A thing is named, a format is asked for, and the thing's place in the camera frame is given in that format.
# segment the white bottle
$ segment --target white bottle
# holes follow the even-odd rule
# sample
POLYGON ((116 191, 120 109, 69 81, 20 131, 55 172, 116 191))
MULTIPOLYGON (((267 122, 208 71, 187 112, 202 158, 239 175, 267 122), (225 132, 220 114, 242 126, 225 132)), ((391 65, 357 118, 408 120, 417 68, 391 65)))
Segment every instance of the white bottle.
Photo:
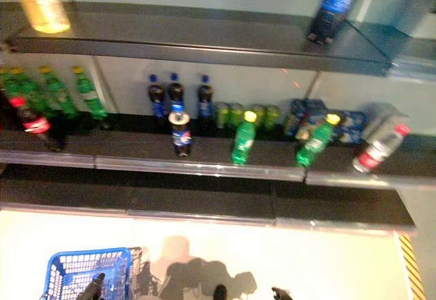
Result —
POLYGON ((403 124, 395 126, 395 130, 380 140, 375 140, 360 155, 353 159, 353 166, 359 172, 367 173, 383 162, 393 153, 408 135, 410 129, 403 124))

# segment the green bottle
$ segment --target green bottle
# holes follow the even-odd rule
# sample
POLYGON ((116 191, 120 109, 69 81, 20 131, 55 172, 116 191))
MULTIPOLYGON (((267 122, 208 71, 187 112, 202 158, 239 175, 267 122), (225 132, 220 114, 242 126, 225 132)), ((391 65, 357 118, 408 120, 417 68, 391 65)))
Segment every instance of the green bottle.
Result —
POLYGON ((55 112, 48 105, 40 86, 26 76, 20 67, 13 67, 11 74, 18 81, 21 93, 26 98, 27 104, 34 110, 42 113, 46 118, 53 118, 55 112))
POLYGON ((69 96, 65 85, 52 73, 52 69, 48 66, 41 66, 40 73, 44 75, 48 91, 50 92, 52 98, 61 107, 61 110, 67 116, 67 118, 76 118, 79 114, 79 111, 69 96))
POLYGON ((296 161, 299 167, 309 167, 321 153, 333 134, 335 125, 341 120, 338 115, 328 114, 325 123, 315 128, 304 147, 297 152, 296 161))
POLYGON ((256 135, 256 118, 257 115, 252 111, 246 111, 244 114, 244 121, 239 125, 236 131, 232 152, 232 161, 234 164, 243 165, 247 162, 256 135))
POLYGON ((94 84, 84 75, 83 67, 74 66, 72 70, 77 77, 77 90, 79 90, 83 100, 87 103, 91 116, 94 119, 105 119, 108 113, 102 106, 97 92, 95 92, 94 84))

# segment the green can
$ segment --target green can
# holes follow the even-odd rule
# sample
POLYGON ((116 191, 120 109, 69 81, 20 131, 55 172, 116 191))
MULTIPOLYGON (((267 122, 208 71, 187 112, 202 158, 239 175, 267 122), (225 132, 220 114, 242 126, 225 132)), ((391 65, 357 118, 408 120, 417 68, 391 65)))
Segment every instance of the green can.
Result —
POLYGON ((243 121, 244 107, 242 104, 230 104, 229 126, 237 128, 243 121))
POLYGON ((271 131, 279 121, 280 109, 277 106, 267 106, 265 110, 264 128, 271 131))
POLYGON ((253 106, 251 106, 250 110, 256 114, 256 121, 254 122, 254 125, 256 126, 256 128, 259 128, 260 126, 262 126, 263 122, 264 122, 264 118, 265 118, 265 107, 263 107, 260 104, 254 104, 253 106))
POLYGON ((225 102, 215 104, 215 124, 217 128, 224 128, 230 115, 230 106, 225 102))

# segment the blue shopping basket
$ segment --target blue shopping basket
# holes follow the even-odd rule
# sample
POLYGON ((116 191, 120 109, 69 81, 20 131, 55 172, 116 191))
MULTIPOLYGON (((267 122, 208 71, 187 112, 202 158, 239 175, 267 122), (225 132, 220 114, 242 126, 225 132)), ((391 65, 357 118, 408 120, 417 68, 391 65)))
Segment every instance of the blue shopping basket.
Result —
POLYGON ((104 273, 102 298, 129 300, 130 263, 126 247, 59 252, 48 261, 42 299, 76 300, 94 278, 104 273))

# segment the yellow and black striped tape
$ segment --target yellow and black striped tape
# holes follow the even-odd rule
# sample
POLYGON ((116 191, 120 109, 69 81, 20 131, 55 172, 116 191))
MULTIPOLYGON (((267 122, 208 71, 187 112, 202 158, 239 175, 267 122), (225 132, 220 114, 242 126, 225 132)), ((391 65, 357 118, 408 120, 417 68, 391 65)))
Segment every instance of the yellow and black striped tape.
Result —
POLYGON ((409 235, 399 235, 400 246, 403 252, 404 263, 409 278, 409 285, 412 293, 413 300, 426 300, 424 288, 422 287, 422 280, 418 263, 414 253, 414 248, 411 245, 409 235))

